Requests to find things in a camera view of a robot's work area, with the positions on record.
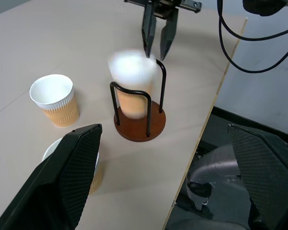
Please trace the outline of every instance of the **white paper cup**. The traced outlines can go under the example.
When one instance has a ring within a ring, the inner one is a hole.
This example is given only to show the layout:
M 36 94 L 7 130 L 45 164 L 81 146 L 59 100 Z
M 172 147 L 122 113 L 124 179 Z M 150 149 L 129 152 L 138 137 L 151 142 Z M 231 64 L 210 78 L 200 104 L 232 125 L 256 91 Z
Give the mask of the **white paper cup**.
M 37 79 L 30 88 L 30 97 L 57 127 L 69 127 L 79 119 L 72 80 L 64 75 Z
M 44 153 L 42 161 L 45 160 L 48 156 L 50 156 L 54 152 L 54 150 L 57 148 L 61 140 L 62 138 L 56 140 L 53 144 L 51 144 L 48 147 L 48 149 Z M 96 165 L 95 165 L 95 171 L 94 171 L 94 178 L 91 183 L 89 195 L 92 195 L 94 192 L 96 192 L 96 190 L 100 187 L 101 182 L 102 182 L 102 170 L 101 170 L 101 167 L 99 166 L 99 152 L 98 152 Z
M 109 61 L 113 80 L 130 90 L 152 93 L 157 74 L 157 63 L 153 55 L 147 58 L 142 51 L 128 50 L 115 54 Z M 147 113 L 147 99 L 117 90 L 122 112 L 131 119 L 140 119 Z

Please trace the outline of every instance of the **table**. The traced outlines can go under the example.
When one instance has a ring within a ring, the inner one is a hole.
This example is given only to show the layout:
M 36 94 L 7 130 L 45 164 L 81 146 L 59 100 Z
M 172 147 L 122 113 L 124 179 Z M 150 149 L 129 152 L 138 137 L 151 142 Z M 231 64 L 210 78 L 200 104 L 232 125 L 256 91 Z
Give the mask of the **table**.
M 41 162 L 44 151 L 71 130 L 101 123 L 104 179 L 87 199 L 78 230 L 158 230 L 164 226 L 227 68 L 217 36 L 217 13 L 180 10 L 177 34 L 163 62 L 168 78 L 167 123 L 154 140 L 134 143 L 113 123 L 107 59 L 142 49 L 143 8 L 122 0 L 33 0 L 0 14 L 0 215 Z M 245 18 L 226 16 L 239 33 Z M 153 53 L 159 56 L 164 21 Z M 232 53 L 236 38 L 224 33 Z M 80 120 L 56 128 L 31 101 L 39 77 L 72 79 Z M 157 80 L 153 100 L 159 100 Z

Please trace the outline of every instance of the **round wooden base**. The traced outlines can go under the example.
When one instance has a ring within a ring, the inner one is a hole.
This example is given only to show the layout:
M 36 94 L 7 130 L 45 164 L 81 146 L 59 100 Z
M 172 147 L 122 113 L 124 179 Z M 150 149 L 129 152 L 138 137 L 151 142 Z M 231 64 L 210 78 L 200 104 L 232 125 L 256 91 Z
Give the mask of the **round wooden base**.
M 146 125 L 147 125 L 147 117 L 145 116 L 142 119 L 130 119 L 126 117 L 121 108 L 118 108 L 120 125 L 116 124 L 116 118 L 114 116 L 114 124 L 118 133 L 126 138 L 127 140 L 135 141 L 135 142 L 144 142 L 149 141 L 162 133 L 166 116 L 164 111 L 159 113 L 159 104 L 156 102 L 152 102 L 152 118 L 150 124 L 150 136 L 146 136 Z

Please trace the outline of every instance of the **black wire frame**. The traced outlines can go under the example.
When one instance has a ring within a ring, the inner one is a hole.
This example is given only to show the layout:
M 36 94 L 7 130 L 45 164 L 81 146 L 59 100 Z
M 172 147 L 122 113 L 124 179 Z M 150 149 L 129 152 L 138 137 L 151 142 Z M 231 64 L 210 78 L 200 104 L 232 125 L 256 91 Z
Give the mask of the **black wire frame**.
M 162 64 L 161 61 L 156 60 L 157 65 L 160 66 L 162 70 L 162 84 L 161 84 L 161 95 L 160 95 L 160 104 L 159 104 L 159 113 L 163 112 L 163 100 L 164 100 L 164 92 L 165 92 L 165 83 L 167 79 L 167 71 L 165 69 L 165 66 Z M 115 118 L 116 118 L 116 125 L 120 125 L 120 117 L 119 117 L 119 111 L 116 103 L 116 97 L 115 97 L 115 91 L 114 88 L 117 90 L 127 93 L 127 94 L 133 94 L 133 95 L 141 95 L 147 98 L 147 125 L 146 125 L 146 136 L 150 136 L 150 124 L 151 124 L 151 117 L 152 117 L 152 99 L 150 95 L 141 90 L 129 90 L 126 89 L 122 86 L 120 86 L 118 83 L 115 81 L 110 83 L 110 90 L 111 90 L 111 96 L 112 96 L 112 101 L 113 101 L 113 107 L 114 107 L 114 113 L 115 113 Z

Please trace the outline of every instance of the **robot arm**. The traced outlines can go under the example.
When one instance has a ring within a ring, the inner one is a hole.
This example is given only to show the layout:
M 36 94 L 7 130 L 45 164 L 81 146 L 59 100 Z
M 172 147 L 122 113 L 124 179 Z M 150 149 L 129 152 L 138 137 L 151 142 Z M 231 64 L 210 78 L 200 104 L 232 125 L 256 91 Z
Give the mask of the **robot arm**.
M 246 11 L 260 16 L 270 16 L 288 6 L 288 0 L 242 0 Z M 202 3 L 194 0 L 124 0 L 144 7 L 142 38 L 144 51 L 150 57 L 155 37 L 156 17 L 167 21 L 161 32 L 160 56 L 166 57 L 176 34 L 178 8 L 199 13 Z

